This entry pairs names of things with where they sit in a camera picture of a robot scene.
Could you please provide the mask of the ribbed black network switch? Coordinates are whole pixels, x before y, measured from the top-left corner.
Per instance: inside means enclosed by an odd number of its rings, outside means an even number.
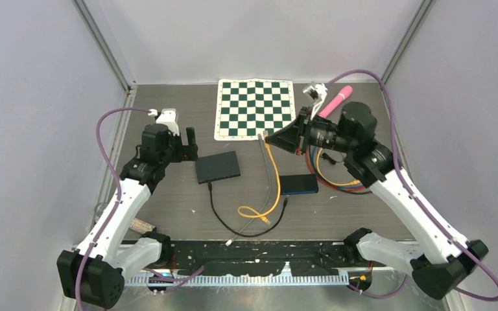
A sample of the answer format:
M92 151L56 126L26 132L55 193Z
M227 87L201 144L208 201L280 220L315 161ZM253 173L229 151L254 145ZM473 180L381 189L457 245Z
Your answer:
M283 175L279 177L282 195L315 194L319 192L315 174Z

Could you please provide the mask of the black power adapter with cord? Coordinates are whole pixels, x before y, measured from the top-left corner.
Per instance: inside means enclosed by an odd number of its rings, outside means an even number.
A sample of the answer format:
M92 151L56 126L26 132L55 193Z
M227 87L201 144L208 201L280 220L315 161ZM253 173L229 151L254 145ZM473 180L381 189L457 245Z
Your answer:
M331 157L329 154L327 154L325 152L323 152L321 154L320 158L322 158L323 160L327 161L331 165L336 165L338 163L343 163L344 160L345 160L344 155L341 155L340 159L335 159L335 158Z

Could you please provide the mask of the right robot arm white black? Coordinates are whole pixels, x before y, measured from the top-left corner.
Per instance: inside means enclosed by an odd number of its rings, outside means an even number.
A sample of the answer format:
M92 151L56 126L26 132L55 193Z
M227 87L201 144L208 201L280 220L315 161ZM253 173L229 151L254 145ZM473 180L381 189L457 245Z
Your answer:
M451 227L410 182L396 170L390 149L375 138L377 119L361 102L342 107L338 122L313 117L304 107L297 118L266 142L302 155L311 146L345 153L347 171L385 202L416 239L410 246L360 228L344 239L344 257L353 266L374 261L412 277L433 299L454 290L488 254L481 240L469 240Z

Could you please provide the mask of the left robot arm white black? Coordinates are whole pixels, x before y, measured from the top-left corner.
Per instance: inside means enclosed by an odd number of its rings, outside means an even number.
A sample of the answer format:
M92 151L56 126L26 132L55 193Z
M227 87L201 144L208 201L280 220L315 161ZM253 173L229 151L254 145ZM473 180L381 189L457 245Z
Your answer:
M149 124L141 134L136 155L114 177L118 186L108 206L87 237L73 251L58 256L57 268L64 295L104 309L113 308L126 281L143 268L166 268L173 258L169 236L143 233L128 249L119 251L138 211L148 201L171 163L196 161L195 129L182 136L166 124Z

